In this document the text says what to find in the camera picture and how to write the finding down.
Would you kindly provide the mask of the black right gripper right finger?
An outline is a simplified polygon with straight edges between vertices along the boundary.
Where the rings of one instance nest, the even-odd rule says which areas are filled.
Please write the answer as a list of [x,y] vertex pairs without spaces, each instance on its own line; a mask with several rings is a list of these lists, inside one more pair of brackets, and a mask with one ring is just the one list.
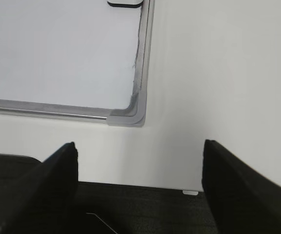
[[281,186],[206,140],[202,187],[220,234],[281,234]]

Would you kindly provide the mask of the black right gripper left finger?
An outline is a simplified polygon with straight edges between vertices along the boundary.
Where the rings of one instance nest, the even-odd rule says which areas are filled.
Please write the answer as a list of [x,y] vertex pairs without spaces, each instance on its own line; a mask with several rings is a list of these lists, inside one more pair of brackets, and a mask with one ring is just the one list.
[[0,234],[57,234],[78,187],[78,151],[66,143],[0,189]]

